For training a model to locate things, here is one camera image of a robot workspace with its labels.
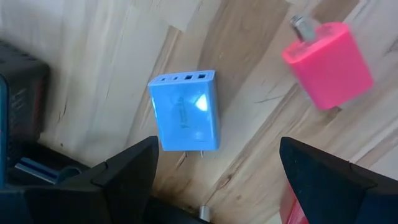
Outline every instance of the wood grain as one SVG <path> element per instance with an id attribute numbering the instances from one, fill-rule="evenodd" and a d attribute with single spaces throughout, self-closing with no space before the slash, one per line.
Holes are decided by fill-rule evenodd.
<path id="1" fill-rule="evenodd" d="M 398 179 L 395 0 L 0 0 L 0 35 L 45 60 L 52 84 L 41 141 L 89 165 L 157 134 L 146 85 L 216 69 L 221 146 L 160 152 L 153 194 L 215 223 L 281 223 L 278 149 L 291 136 Z M 280 53 L 294 14 L 345 21 L 375 86 L 318 111 Z"/>

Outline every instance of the black plastic object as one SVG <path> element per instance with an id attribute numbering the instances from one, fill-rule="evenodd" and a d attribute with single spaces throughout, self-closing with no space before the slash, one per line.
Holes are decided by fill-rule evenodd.
<path id="1" fill-rule="evenodd" d="M 279 152 L 310 224 L 398 223 L 398 181 L 292 138 Z"/>
<path id="2" fill-rule="evenodd" d="M 49 66 L 33 56 L 0 40 L 0 78 L 9 94 L 1 119 L 8 121 L 7 166 L 22 158 L 24 141 L 36 141 L 43 129 Z"/>
<path id="3" fill-rule="evenodd" d="M 0 223 L 141 223 L 159 153 L 149 137 L 55 186 L 0 192 Z"/>
<path id="4" fill-rule="evenodd" d="M 155 136 L 91 169 L 39 144 L 25 147 L 26 156 L 44 166 L 76 167 L 83 173 L 50 185 L 10 169 L 13 188 L 0 191 L 0 223 L 208 224 L 150 196 L 159 153 Z"/>

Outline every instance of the blue wall charger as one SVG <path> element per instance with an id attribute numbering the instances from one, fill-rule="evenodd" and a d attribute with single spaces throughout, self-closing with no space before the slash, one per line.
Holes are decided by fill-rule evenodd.
<path id="1" fill-rule="evenodd" d="M 214 70 L 159 75 L 148 87 L 165 151 L 219 148 Z"/>

